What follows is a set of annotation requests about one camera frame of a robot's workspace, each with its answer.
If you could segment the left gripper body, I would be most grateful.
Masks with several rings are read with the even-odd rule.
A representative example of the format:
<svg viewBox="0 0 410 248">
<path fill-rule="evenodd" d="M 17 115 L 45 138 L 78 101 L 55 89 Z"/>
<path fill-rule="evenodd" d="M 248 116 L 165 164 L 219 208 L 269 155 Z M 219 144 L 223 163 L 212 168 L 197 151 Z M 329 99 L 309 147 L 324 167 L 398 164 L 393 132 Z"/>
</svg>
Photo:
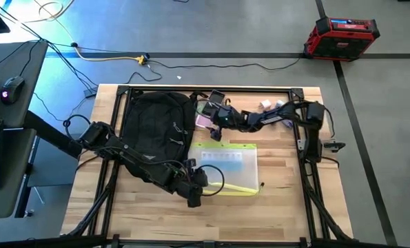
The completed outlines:
<svg viewBox="0 0 410 248">
<path fill-rule="evenodd" d="M 190 180 L 187 178 L 174 181 L 172 189 L 179 196 L 187 200 L 187 206 L 190 208 L 201 206 L 201 196 L 203 188 L 208 186 L 207 174 L 201 168 L 193 171 Z"/>
</svg>

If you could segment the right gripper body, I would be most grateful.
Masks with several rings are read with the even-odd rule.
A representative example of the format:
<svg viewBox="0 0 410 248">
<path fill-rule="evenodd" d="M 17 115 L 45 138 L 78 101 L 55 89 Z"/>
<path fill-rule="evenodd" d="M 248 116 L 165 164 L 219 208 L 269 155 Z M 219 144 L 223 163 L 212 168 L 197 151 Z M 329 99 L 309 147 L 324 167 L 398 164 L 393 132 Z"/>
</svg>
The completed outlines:
<svg viewBox="0 0 410 248">
<path fill-rule="evenodd" d="M 222 129 L 239 130 L 242 124 L 242 115 L 237 112 L 232 106 L 220 106 L 210 116 L 210 120 L 217 128 L 211 127 L 210 136 L 215 141 L 220 141 L 222 138 Z"/>
</svg>

